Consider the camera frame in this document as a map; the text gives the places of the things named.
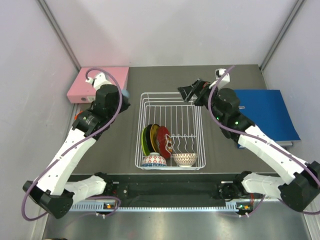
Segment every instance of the green plate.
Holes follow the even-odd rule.
[[[141,134],[141,146],[142,146],[143,154],[145,156],[149,156],[150,151],[149,151],[148,145],[147,145],[147,127],[145,127],[143,129],[142,134]]]

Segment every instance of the red plate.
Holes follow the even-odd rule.
[[[161,156],[163,156],[165,159],[171,157],[172,140],[170,137],[170,132],[165,126],[161,126],[158,128],[156,135],[156,144]]]

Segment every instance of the metal base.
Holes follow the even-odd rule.
[[[70,212],[112,212],[104,209],[106,204],[115,204],[114,200],[81,201],[72,206]],[[117,212],[238,212],[236,202],[226,202],[225,206],[209,207],[119,207]]]
[[[50,217],[44,239],[311,240],[303,215],[280,202],[264,202],[249,218],[231,212],[117,212],[105,219],[83,215]]]

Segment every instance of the gray table surface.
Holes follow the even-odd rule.
[[[44,239],[311,240],[303,214],[280,202],[264,202],[250,218],[224,212],[117,212],[103,220],[83,214],[49,216]]]
[[[110,129],[83,156],[74,174],[154,174],[185,173],[186,171],[141,170],[135,166],[138,134],[140,97],[146,92],[177,92],[177,88],[192,84],[201,78],[212,82],[215,70],[228,65],[208,66],[157,66],[131,67],[127,90],[131,106],[121,113]],[[232,89],[266,89],[258,65],[237,65],[230,74]],[[238,149],[235,143],[226,139],[218,126],[202,109],[203,138],[206,166],[191,173],[240,173],[244,170],[258,173],[274,171],[247,149]]]

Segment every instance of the dark gray tabletop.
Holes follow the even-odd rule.
[[[131,67],[127,90],[131,106],[121,113],[110,129],[93,145],[76,167],[75,174],[96,172],[112,174],[185,173],[186,171],[141,170],[135,166],[140,97],[145,92],[177,92],[177,87],[192,84],[196,79],[215,80],[215,70],[228,65]],[[237,65],[230,74],[228,88],[265,89],[265,81],[258,65]],[[206,166],[191,173],[240,173],[244,170],[258,173],[274,171],[246,149],[238,149],[226,139],[202,110],[203,138]]]

